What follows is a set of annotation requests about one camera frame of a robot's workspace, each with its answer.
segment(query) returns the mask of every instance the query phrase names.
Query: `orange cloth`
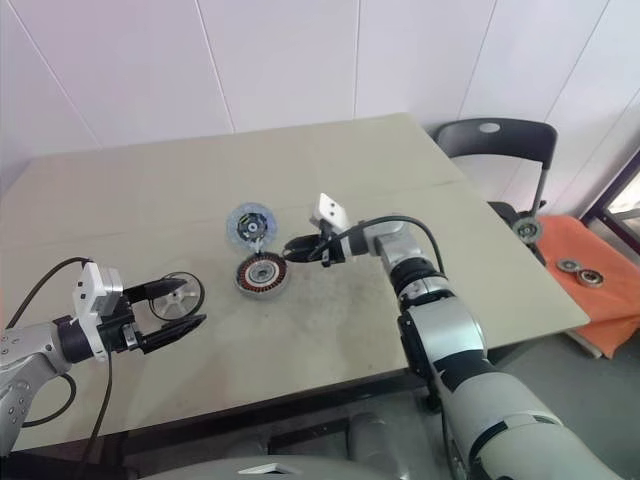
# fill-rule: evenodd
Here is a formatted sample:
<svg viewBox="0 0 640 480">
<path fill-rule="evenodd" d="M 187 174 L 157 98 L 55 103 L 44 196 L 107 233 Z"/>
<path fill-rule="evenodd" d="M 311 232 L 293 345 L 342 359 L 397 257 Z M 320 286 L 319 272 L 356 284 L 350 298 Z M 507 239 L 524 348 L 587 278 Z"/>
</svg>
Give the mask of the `orange cloth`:
<svg viewBox="0 0 640 480">
<path fill-rule="evenodd" d="M 585 311 L 591 323 L 575 331 L 608 358 L 640 328 L 640 268 L 569 216 L 539 217 L 543 234 L 538 242 L 547 270 Z M 600 288 L 580 285 L 572 273 L 556 267 L 561 258 L 604 275 Z"/>
</svg>

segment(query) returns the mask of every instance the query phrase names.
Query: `metal disc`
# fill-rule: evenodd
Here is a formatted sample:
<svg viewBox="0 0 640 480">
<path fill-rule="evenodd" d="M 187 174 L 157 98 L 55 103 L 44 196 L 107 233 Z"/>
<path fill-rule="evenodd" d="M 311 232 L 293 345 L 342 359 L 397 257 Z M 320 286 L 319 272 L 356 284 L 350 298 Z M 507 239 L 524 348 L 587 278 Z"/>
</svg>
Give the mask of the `metal disc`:
<svg viewBox="0 0 640 480">
<path fill-rule="evenodd" d="M 585 287 L 599 288 L 604 283 L 604 275 L 597 270 L 590 270 L 588 268 L 580 270 L 576 274 L 576 277 L 578 278 L 578 283 Z"/>
<path fill-rule="evenodd" d="M 582 269 L 582 264 L 572 258 L 561 258 L 556 262 L 556 267 L 563 272 L 575 273 Z"/>
<path fill-rule="evenodd" d="M 542 236 L 542 224 L 534 217 L 523 217 L 513 224 L 511 229 L 524 243 L 535 243 Z"/>
<path fill-rule="evenodd" d="M 243 261 L 236 271 L 236 286 L 252 298 L 266 299 L 279 294 L 289 280 L 287 262 L 280 255 L 263 252 Z"/>
<path fill-rule="evenodd" d="M 256 253 L 269 245 L 278 232 L 276 219 L 264 205 L 245 203 L 227 218 L 227 237 L 236 245 Z"/>
<path fill-rule="evenodd" d="M 165 278 L 181 278 L 187 283 L 164 297 L 149 301 L 153 314 L 161 320 L 179 320 L 196 313 L 204 302 L 204 287 L 195 275 L 189 272 L 173 272 Z"/>
</svg>

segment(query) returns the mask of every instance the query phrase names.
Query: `white tiled wall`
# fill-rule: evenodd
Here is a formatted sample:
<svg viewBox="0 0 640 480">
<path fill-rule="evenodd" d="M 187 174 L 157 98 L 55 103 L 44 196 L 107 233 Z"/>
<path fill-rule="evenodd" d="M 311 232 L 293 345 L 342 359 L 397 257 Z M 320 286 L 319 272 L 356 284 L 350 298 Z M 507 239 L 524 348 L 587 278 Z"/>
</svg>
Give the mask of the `white tiled wall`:
<svg viewBox="0 0 640 480">
<path fill-rule="evenodd" d="M 33 156 L 411 112 L 548 121 L 547 212 L 640 142 L 637 0 L 0 0 L 0 188 Z M 461 161 L 526 207 L 527 162 Z"/>
</svg>

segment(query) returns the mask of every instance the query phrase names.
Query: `table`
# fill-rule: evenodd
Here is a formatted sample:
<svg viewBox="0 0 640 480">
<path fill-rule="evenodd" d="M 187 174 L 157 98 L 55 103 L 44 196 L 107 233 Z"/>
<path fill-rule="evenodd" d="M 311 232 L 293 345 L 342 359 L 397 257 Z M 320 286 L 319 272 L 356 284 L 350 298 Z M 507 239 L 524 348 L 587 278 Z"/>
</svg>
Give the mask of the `table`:
<svg viewBox="0 0 640 480">
<path fill-rule="evenodd" d="M 287 289 L 269 302 L 247 299 L 233 285 L 247 253 L 226 239 L 228 213 L 247 201 L 271 208 L 279 232 L 270 249 L 280 251 L 291 237 L 313 233 L 308 218 L 320 192 L 352 221 L 399 212 L 426 222 L 489 347 L 588 322 L 404 114 L 34 160 L 0 206 L 5 318 L 69 256 L 117 267 L 126 285 L 177 270 L 200 277 L 208 319 L 197 331 L 150 355 L 114 356 L 102 434 L 404 368 L 396 300 L 379 259 L 330 269 L 291 265 Z M 72 312 L 77 275 L 69 268 L 56 276 L 21 324 Z M 143 330 L 161 324 L 146 305 L 136 314 Z M 88 437 L 106 368 L 87 361 L 71 373 L 74 406 L 46 426 L 24 429 L 16 449 Z M 66 394 L 63 382 L 47 384 L 31 418 L 50 413 Z"/>
</svg>

